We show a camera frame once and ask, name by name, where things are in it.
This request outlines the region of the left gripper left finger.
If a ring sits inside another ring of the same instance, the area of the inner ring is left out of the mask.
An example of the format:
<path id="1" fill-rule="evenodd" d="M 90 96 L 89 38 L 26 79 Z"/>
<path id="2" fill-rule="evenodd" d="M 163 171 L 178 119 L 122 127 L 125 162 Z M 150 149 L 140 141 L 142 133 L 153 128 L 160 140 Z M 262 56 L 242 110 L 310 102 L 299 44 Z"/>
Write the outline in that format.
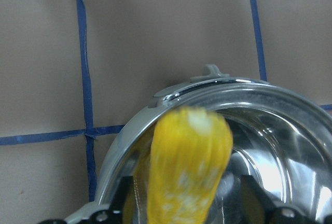
<path id="1" fill-rule="evenodd" d="M 118 223 L 140 223 L 140 208 L 133 176 L 121 178 L 114 195 L 114 215 Z"/>

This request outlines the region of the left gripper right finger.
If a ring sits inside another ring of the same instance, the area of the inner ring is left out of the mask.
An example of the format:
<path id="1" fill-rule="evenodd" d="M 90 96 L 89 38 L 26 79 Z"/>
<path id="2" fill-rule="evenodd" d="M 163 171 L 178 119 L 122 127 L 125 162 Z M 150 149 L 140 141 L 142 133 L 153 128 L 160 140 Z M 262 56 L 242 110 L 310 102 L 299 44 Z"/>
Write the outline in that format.
<path id="1" fill-rule="evenodd" d="M 241 176 L 241 208 L 247 223 L 269 223 L 272 201 L 251 175 Z"/>

